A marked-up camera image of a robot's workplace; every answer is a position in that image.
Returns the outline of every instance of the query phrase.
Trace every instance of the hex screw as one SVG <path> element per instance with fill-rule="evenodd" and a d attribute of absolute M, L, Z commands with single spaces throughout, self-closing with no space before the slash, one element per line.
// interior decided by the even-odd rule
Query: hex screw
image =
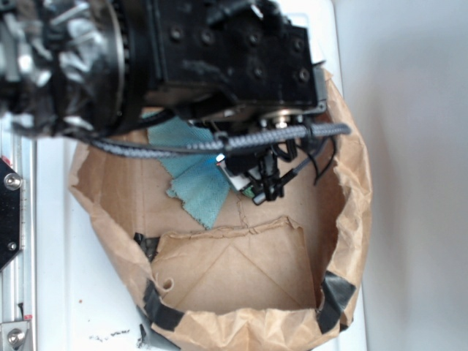
<path fill-rule="evenodd" d="M 265 76 L 265 73 L 263 72 L 263 69 L 261 67 L 255 67 L 254 68 L 254 76 L 257 79 L 263 79 L 263 77 Z"/>
<path fill-rule="evenodd" d="M 174 42 L 180 42 L 184 37 L 184 30 L 180 26 L 170 27 L 170 38 Z"/>
<path fill-rule="evenodd" d="M 299 71 L 299 80 L 302 83 L 307 83 L 310 80 L 310 73 L 307 69 L 303 68 Z"/>
<path fill-rule="evenodd" d="M 258 33 L 250 34 L 249 43 L 251 46 L 258 46 L 260 44 L 260 35 Z"/>
<path fill-rule="evenodd" d="M 18 247 L 18 245 L 14 241 L 12 241 L 11 243 L 8 244 L 8 249 L 10 251 L 15 251 L 17 247 Z"/>
<path fill-rule="evenodd" d="M 298 53 L 302 53 L 306 47 L 302 39 L 295 39 L 293 42 L 294 50 Z"/>
<path fill-rule="evenodd" d="M 201 37 L 202 43 L 207 46 L 211 46 L 215 42 L 214 33 L 209 29 L 203 29 L 200 37 Z"/>
<path fill-rule="evenodd" d="M 12 348 L 17 350 L 24 343 L 25 337 L 24 331 L 15 328 L 8 333 L 7 339 L 10 345 L 12 345 Z"/>
<path fill-rule="evenodd" d="M 4 178 L 3 184 L 8 190 L 13 192 L 21 188 L 21 178 L 16 173 L 10 173 Z"/>

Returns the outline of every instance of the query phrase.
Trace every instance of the red spot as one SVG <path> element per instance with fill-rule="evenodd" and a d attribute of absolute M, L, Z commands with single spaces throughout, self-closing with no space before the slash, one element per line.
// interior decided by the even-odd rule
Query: red spot
<path fill-rule="evenodd" d="M 1 159 L 2 159 L 3 162 L 5 162 L 7 165 L 9 165 L 10 167 L 12 167 L 12 162 L 8 159 L 8 157 L 2 156 Z"/>

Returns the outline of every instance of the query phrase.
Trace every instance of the black duct tape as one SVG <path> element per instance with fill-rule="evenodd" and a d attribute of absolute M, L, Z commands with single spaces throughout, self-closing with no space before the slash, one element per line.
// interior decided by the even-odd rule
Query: black duct tape
<path fill-rule="evenodd" d="M 335 328 L 344 309 L 348 306 L 356 287 L 345 279 L 327 272 L 322 283 L 325 303 L 318 316 L 320 331 L 325 334 Z"/>
<path fill-rule="evenodd" d="M 137 310 L 142 321 L 142 324 L 140 324 L 141 337 L 138 339 L 139 349 L 143 349 L 143 345 L 157 347 L 159 350 L 166 351 L 179 351 L 181 349 L 171 342 L 171 340 L 151 329 L 151 321 L 140 308 L 137 308 Z"/>
<path fill-rule="evenodd" d="M 143 234 L 135 233 L 133 240 L 140 245 L 140 248 L 145 253 L 149 262 L 152 262 L 157 255 L 156 250 L 159 244 L 159 238 L 145 238 Z"/>
<path fill-rule="evenodd" d="M 174 331 L 184 316 L 183 312 L 171 309 L 161 302 L 159 293 L 150 280 L 148 280 L 143 301 L 148 319 L 166 331 Z"/>

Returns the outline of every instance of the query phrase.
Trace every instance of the blue cloth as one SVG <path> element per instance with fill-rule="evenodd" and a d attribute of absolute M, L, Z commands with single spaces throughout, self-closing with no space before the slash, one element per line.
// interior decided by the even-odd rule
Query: blue cloth
<path fill-rule="evenodd" d="M 148 139 L 152 145 L 182 146 L 213 140 L 213 135 L 207 129 L 190 127 L 176 117 L 150 128 Z M 160 162 L 173 177 L 167 194 L 181 199 L 184 210 L 206 229 L 211 229 L 230 189 L 216 168 L 216 155 L 183 156 Z"/>

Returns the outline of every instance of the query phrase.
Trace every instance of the crumpled brown paper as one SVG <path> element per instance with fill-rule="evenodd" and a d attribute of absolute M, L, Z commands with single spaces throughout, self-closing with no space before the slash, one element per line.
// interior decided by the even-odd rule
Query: crumpled brown paper
<path fill-rule="evenodd" d="M 361 284 L 371 225 L 371 176 L 363 139 L 330 76 L 327 86 L 326 118 L 353 130 L 339 138 L 333 172 L 313 186 L 314 171 L 307 167 L 286 186 L 285 198 L 259 207 L 231 193 L 211 233 L 182 209 L 179 200 L 166 196 L 170 176 L 158 161 L 123 159 L 78 146 L 70 173 L 73 195 L 90 213 L 135 303 L 144 308 L 149 280 L 164 303 L 186 310 L 174 331 L 153 325 L 183 350 L 310 350 L 337 336 L 340 323 L 350 325 L 357 291 L 340 323 L 322 335 L 317 322 L 323 304 L 321 282 L 329 271 L 356 287 Z M 146 142 L 142 132 L 124 139 Z M 282 170 L 291 167 L 282 165 Z M 134 242 L 135 233 L 161 237 L 152 264 Z M 225 250 L 220 251 L 218 244 Z M 191 251 L 185 252 L 185 246 Z M 283 246 L 290 250 L 282 251 Z M 209 263 L 218 266 L 210 270 Z M 229 267 L 223 271 L 222 265 Z M 278 272 L 281 267 L 286 273 Z M 258 294 L 249 282 L 245 290 L 237 286 L 235 299 L 222 301 L 223 295 L 230 295 L 223 291 L 253 277 L 260 279 Z"/>

